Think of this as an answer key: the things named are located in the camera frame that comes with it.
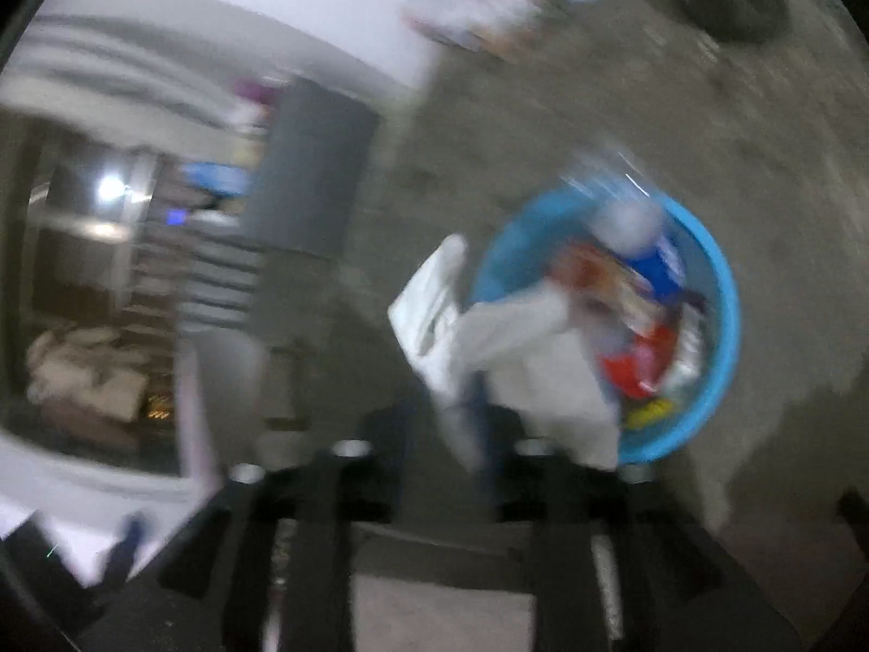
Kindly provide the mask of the white tissue paper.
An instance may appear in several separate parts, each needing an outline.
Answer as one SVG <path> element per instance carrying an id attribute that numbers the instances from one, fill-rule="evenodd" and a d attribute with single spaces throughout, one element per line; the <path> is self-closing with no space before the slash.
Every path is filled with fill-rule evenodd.
<path id="1" fill-rule="evenodd" d="M 387 309 L 449 452 L 470 473 L 482 471 L 482 417 L 471 404 L 480 377 L 488 402 L 517 412 L 533 437 L 550 440 L 580 467 L 616 469 L 619 408 L 573 322 L 570 294 L 542 280 L 463 309 L 457 288 L 466 259 L 464 237 L 446 237 Z"/>

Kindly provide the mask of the blue trash basket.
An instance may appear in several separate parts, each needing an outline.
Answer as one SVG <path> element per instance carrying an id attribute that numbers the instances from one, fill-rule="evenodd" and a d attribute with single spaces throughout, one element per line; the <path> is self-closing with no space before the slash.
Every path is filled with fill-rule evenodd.
<path id="1" fill-rule="evenodd" d="M 580 309 L 588 375 L 616 403 L 621 463 L 683 446 L 734 377 L 741 312 L 706 227 L 660 191 L 564 184 L 523 206 L 477 265 L 471 303 L 563 281 Z"/>

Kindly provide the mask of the pink printed bed sheet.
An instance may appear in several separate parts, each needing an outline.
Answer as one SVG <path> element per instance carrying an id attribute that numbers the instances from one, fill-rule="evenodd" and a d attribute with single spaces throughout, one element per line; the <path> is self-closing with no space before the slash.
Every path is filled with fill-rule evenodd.
<path id="1" fill-rule="evenodd" d="M 140 571 L 217 492 L 221 477 L 207 431 L 199 359 L 192 343 L 175 348 L 175 474 L 151 473 L 68 455 L 2 434 L 2 534 L 35 519 L 81 583 L 93 584 L 127 521 L 144 518 L 135 551 Z"/>

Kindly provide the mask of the beige hanging coat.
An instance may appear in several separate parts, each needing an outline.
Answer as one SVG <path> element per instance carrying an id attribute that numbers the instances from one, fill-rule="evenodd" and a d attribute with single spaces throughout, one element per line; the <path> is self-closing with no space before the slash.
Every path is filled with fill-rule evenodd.
<path id="1" fill-rule="evenodd" d="M 62 400 L 130 424 L 149 388 L 149 362 L 137 347 L 122 346 L 110 327 L 44 331 L 25 355 L 28 400 Z"/>

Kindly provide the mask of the blue detergent bottle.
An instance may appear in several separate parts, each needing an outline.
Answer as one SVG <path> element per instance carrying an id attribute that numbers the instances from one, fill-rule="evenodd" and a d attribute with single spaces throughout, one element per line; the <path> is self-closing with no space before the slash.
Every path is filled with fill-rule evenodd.
<path id="1" fill-rule="evenodd" d="M 242 166 L 187 162 L 181 166 L 187 183 L 219 197 L 247 196 L 252 185 L 252 172 Z"/>

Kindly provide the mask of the dark grey cabinet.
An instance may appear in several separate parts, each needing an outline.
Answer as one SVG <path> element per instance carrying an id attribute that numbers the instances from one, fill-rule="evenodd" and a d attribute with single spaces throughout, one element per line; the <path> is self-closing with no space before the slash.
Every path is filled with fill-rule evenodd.
<path id="1" fill-rule="evenodd" d="M 298 78 L 281 93 L 253 174 L 240 231 L 258 245 L 336 259 L 380 115 L 353 97 Z"/>

